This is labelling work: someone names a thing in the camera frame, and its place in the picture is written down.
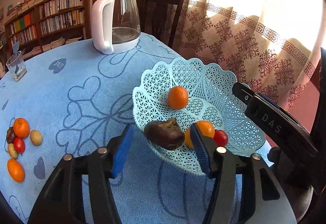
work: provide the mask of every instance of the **oval orange fruit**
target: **oval orange fruit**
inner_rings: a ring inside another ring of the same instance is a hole
[[[172,87],[167,95],[167,104],[173,110],[181,110],[188,104],[188,91],[181,86]]]
[[[14,133],[17,137],[22,138],[22,139],[28,137],[30,128],[29,128],[29,124],[26,119],[17,118],[14,121],[13,127],[14,127]]]
[[[8,173],[17,183],[21,183],[25,179],[25,171],[18,161],[10,159],[7,162]]]
[[[200,132],[203,134],[203,136],[214,138],[215,134],[215,128],[213,124],[206,120],[200,120],[196,122],[197,126],[200,129]],[[190,127],[185,132],[185,143],[190,147],[194,148],[191,139],[190,139]]]

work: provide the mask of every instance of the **cherry tomato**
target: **cherry tomato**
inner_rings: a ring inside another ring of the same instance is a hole
[[[14,148],[18,153],[23,153],[25,151],[25,142],[21,138],[14,139]]]
[[[225,147],[229,142],[229,137],[223,130],[216,130],[214,140],[218,146]]]
[[[24,168],[19,164],[18,161],[10,159],[7,162],[8,173],[17,183],[21,183],[25,179]]]

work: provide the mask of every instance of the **kettle handle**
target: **kettle handle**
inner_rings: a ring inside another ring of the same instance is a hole
[[[97,50],[105,55],[113,53],[112,22],[114,5],[115,0],[97,0],[91,10],[93,44]]]

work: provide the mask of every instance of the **metal screw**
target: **metal screw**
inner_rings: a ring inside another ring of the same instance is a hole
[[[104,153],[106,153],[108,151],[108,149],[106,148],[106,147],[100,147],[98,150],[97,150],[97,152],[99,153],[99,154],[104,154]]]
[[[65,156],[63,156],[64,160],[71,160],[72,159],[72,155],[71,154],[66,154]]]
[[[224,148],[224,147],[217,147],[217,148],[216,148],[216,151],[217,151],[218,153],[226,153],[226,148]]]
[[[255,160],[260,160],[261,156],[258,154],[258,153],[254,153],[252,155],[252,157],[255,159]]]

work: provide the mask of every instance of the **light blue fruit basket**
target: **light blue fruit basket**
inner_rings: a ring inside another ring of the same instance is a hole
[[[261,148],[265,135],[244,115],[246,105],[232,94],[236,76],[215,63],[203,65],[201,60],[175,58],[170,64],[158,62],[141,76],[141,84],[133,90],[133,114],[136,125],[144,131],[148,122],[175,118],[183,131],[198,120],[210,121],[215,129],[229,136],[226,148],[236,155],[249,156]],[[167,94],[174,86],[182,86],[189,94],[188,105],[178,111],[167,105]],[[150,141],[148,146],[164,161],[184,172],[204,175],[193,149],[183,144],[169,151]]]

